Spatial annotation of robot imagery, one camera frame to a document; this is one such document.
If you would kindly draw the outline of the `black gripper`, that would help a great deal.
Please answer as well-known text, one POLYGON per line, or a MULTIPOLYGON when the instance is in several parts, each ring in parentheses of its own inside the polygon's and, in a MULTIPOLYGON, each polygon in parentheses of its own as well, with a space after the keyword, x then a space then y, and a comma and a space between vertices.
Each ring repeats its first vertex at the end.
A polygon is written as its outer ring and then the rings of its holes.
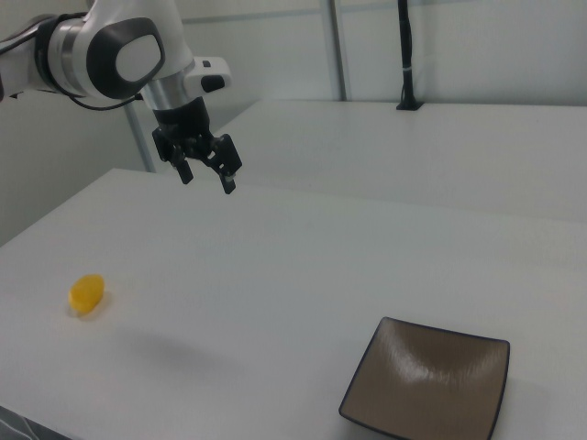
POLYGON ((196 158, 216 173, 225 194, 235 191, 235 176, 242 167, 241 158, 230 135, 213 137, 202 97, 175 109, 154 110, 153 114, 159 124, 159 128, 152 132, 156 150, 161 161, 169 162, 177 171, 183 184, 188 184, 194 176, 182 147, 173 141, 199 138, 194 147, 196 158))

